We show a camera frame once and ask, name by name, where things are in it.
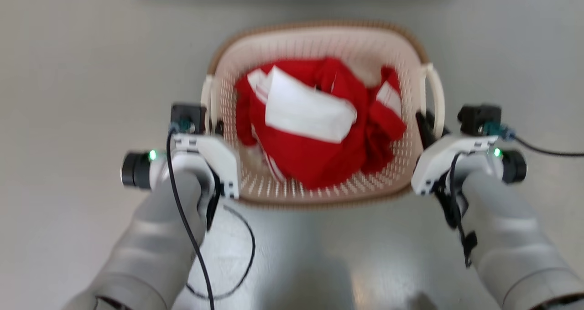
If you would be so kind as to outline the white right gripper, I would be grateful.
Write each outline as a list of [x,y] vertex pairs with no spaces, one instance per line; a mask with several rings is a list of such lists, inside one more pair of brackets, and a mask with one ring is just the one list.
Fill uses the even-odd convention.
[[417,195],[430,193],[433,183],[449,170],[451,162],[457,154],[467,154],[473,151],[486,152],[498,139],[497,136],[452,135],[451,131],[444,126],[442,139],[436,141],[437,138],[433,130],[435,117],[432,111],[425,111],[425,113],[417,111],[415,117],[424,149],[411,178],[412,189]]

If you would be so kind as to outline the beige plastic laundry basket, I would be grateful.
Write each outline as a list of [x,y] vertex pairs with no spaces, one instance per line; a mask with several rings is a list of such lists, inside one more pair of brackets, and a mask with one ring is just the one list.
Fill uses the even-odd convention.
[[[279,59],[341,59],[367,86],[380,81],[383,66],[398,73],[404,137],[392,144],[394,160],[373,175],[358,173],[340,185],[308,190],[296,181],[276,181],[252,161],[235,131],[235,82],[246,71]],[[423,152],[417,113],[430,119],[430,133],[444,133],[446,105],[440,76],[425,48],[407,29],[383,21],[313,21],[267,26],[233,36],[215,53],[202,87],[206,130],[223,127],[225,141],[240,155],[237,202],[269,209],[322,209],[388,201],[412,191],[411,178]]]

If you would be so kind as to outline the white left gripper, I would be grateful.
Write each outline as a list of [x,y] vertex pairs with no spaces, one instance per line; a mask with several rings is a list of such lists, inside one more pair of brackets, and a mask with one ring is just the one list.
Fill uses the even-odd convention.
[[[218,120],[215,134],[224,136],[224,122]],[[201,178],[203,189],[237,200],[241,191],[241,164],[236,152],[223,138],[211,135],[175,134],[172,166]]]

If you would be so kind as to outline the red and white garment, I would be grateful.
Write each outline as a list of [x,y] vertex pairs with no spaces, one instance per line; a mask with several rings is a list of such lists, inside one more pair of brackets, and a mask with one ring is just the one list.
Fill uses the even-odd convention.
[[366,86],[340,59],[285,59],[235,83],[236,134],[261,152],[272,175],[307,189],[378,173],[402,139],[402,95],[396,69],[383,66]]

